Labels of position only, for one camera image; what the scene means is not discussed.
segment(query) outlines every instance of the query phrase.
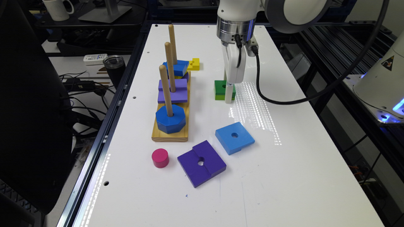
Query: white table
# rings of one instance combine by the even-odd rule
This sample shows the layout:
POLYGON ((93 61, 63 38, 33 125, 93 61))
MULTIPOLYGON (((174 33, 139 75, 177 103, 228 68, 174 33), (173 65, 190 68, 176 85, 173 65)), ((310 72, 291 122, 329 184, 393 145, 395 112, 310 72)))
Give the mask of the white table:
MULTIPOLYGON (((266 29, 256 26, 254 34, 264 95, 302 98, 266 29)), ((151 139, 158 66, 165 61, 163 45, 169 40, 167 25, 152 26, 75 226, 383 226, 310 104, 262 101, 254 84, 255 58, 250 57, 235 102, 215 101, 213 81, 223 78, 216 26, 176 25, 175 36, 179 59, 201 61, 201 70, 192 72, 189 141, 151 139), (256 142, 229 156, 215 130, 237 121, 256 142), (177 157, 204 140, 227 169, 194 189, 177 157), (157 148, 169 152, 170 163, 163 169, 152 163, 157 148)))

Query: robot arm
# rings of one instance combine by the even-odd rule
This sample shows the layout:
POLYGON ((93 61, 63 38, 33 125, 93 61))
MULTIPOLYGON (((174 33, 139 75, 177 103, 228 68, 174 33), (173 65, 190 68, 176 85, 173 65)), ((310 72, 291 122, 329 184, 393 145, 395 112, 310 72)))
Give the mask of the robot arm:
POLYGON ((278 31, 295 33, 317 22, 330 3, 331 0, 221 0, 217 11, 217 37, 222 41, 225 61, 225 102, 231 103, 234 83, 241 83, 244 78, 246 51, 242 47, 253 38, 259 11, 265 11, 278 31))

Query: mug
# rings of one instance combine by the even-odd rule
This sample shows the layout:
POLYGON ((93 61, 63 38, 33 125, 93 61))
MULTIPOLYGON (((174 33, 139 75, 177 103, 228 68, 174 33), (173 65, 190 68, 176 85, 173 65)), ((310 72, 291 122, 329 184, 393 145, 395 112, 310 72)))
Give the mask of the mug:
POLYGON ((73 4, 69 0, 42 0, 48 10, 50 17, 54 21, 64 21, 69 19, 69 15, 74 13, 73 4), (67 1, 71 5, 71 12, 67 12, 63 2, 67 1))

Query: purple block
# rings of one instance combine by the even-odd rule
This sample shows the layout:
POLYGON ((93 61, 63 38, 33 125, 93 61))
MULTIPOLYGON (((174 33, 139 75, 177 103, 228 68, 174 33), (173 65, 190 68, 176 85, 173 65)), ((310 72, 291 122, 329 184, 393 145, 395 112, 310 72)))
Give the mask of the purple block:
MULTIPOLYGON (((185 79, 175 79, 176 91, 170 91, 171 103, 186 103, 188 102, 187 81, 185 79)), ((158 103, 165 103, 162 81, 158 82, 158 103)))
POLYGON ((177 159, 194 188, 226 170, 226 164, 208 141, 194 146, 177 159))
POLYGON ((187 82, 188 82, 188 80, 189 80, 189 73, 187 72, 187 73, 182 77, 182 79, 186 79, 187 82))
MULTIPOLYGON (((186 90, 187 82, 184 81, 183 79, 175 79, 175 88, 176 90, 186 90)), ((162 80, 158 82, 158 90, 163 91, 162 80)))

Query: cable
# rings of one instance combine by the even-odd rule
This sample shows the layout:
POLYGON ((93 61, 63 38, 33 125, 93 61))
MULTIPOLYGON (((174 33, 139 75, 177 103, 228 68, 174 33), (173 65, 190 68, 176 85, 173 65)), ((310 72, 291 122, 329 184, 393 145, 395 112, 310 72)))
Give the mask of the cable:
POLYGON ((350 151, 352 148, 356 147, 360 142, 362 142, 364 139, 367 138, 367 135, 364 135, 362 138, 360 138, 356 143, 354 143, 352 146, 350 146, 348 149, 344 150, 341 152, 341 154, 345 154, 346 152, 350 151))
POLYGON ((404 216, 404 213, 402 213, 402 214, 400 215, 400 217, 397 218, 397 220, 391 225, 391 227, 394 227, 394 225, 396 225, 397 222, 398 222, 403 216, 404 216))
POLYGON ((358 65, 358 63, 363 59, 363 57, 367 54, 367 51, 371 48, 373 41, 375 40, 377 34, 379 33, 380 27, 382 25, 382 22, 384 20, 384 17, 386 16, 387 8, 389 5, 389 0, 383 0, 383 5, 380 10, 379 18, 377 19, 377 22, 374 26, 374 29, 371 33, 371 36, 367 40, 366 44, 364 45, 364 48, 360 51, 358 57, 353 61, 353 63, 345 70, 345 72, 334 82, 329 84, 325 89, 322 91, 316 93, 313 96, 307 97, 307 98, 302 98, 300 100, 294 100, 294 101, 276 101, 276 100, 271 100, 267 97, 265 97, 261 90, 259 89, 259 57, 258 57, 258 48, 257 47, 252 47, 252 52, 254 52, 256 59, 257 59, 257 80, 256 80, 256 86, 257 86, 257 92, 260 95, 260 97, 272 104, 277 104, 277 105, 295 105, 307 101, 311 101, 315 98, 320 97, 321 95, 327 94, 330 92, 332 89, 337 87, 358 65))
POLYGON ((374 160, 374 163, 371 167, 371 169, 367 172, 367 175, 364 179, 364 181, 362 182, 362 185, 364 185, 366 183, 366 180, 369 178, 369 175, 371 174, 371 172, 373 171, 374 166, 376 165, 377 161, 379 161, 379 158, 381 156, 381 152, 379 153, 379 155, 377 156, 376 160, 374 160))
POLYGON ((77 134, 82 134, 82 133, 84 133, 84 132, 86 132, 86 131, 88 131, 88 130, 90 130, 90 129, 92 129, 92 127, 88 127, 88 128, 84 129, 84 130, 81 131, 81 132, 77 132, 77 134))
POLYGON ((61 75, 61 76, 62 76, 62 80, 64 79, 64 76, 70 76, 70 74, 71 74, 71 75, 77 75, 77 76, 70 76, 70 77, 73 78, 73 82, 71 83, 71 88, 70 88, 70 89, 73 89, 74 83, 76 82, 76 78, 79 77, 79 76, 81 76, 81 75, 82 75, 83 73, 85 73, 85 72, 87 72, 87 70, 84 71, 84 72, 82 72, 82 73, 66 73, 66 74, 62 74, 62 75, 61 75))
POLYGON ((107 114, 106 114, 106 113, 104 113, 103 111, 101 111, 101 110, 97 110, 97 109, 94 109, 94 108, 91 108, 91 107, 69 107, 69 108, 72 108, 72 109, 74 109, 74 108, 82 108, 82 109, 87 109, 87 110, 93 110, 93 111, 96 111, 96 112, 98 112, 98 113, 101 113, 101 114, 107 115, 107 114))
POLYGON ((240 35, 235 35, 234 40, 235 40, 235 44, 236 44, 237 48, 239 49, 239 61, 237 62, 236 67, 240 67, 240 63, 241 63, 241 47, 242 47, 240 35))
POLYGON ((105 98, 104 96, 101 96, 102 103, 105 105, 106 109, 108 110, 109 106, 106 104, 104 98, 105 98))
POLYGON ((118 3, 120 3, 120 2, 124 2, 124 3, 129 3, 129 4, 137 5, 137 6, 141 7, 141 8, 143 8, 143 9, 147 9, 146 7, 144 7, 144 6, 142 6, 142 5, 138 4, 138 3, 131 3, 131 2, 128 2, 128 1, 123 1, 123 0, 120 0, 118 3))
POLYGON ((88 108, 82 101, 80 101, 78 98, 76 97, 69 97, 69 98, 74 98, 75 100, 79 101, 88 111, 88 113, 95 119, 100 120, 99 117, 97 116, 97 114, 95 114, 94 112, 92 112, 90 110, 90 108, 88 108))
POLYGON ((106 89, 106 88, 112 88, 112 87, 114 87, 114 85, 108 86, 108 87, 104 87, 104 88, 97 88, 97 89, 94 89, 94 90, 91 90, 91 91, 83 91, 83 92, 79 92, 79 93, 73 93, 73 94, 69 94, 69 96, 72 96, 72 95, 80 95, 80 94, 85 94, 85 93, 91 93, 91 92, 94 92, 94 91, 104 90, 104 89, 106 89))
POLYGON ((108 86, 105 86, 104 84, 102 84, 102 83, 98 83, 98 82, 95 82, 95 81, 94 81, 94 83, 96 83, 96 84, 98 84, 98 85, 103 86, 104 88, 108 89, 110 92, 112 92, 112 94, 114 94, 114 95, 115 95, 115 92, 114 92, 114 91, 112 91, 111 89, 109 89, 109 87, 108 87, 108 86))

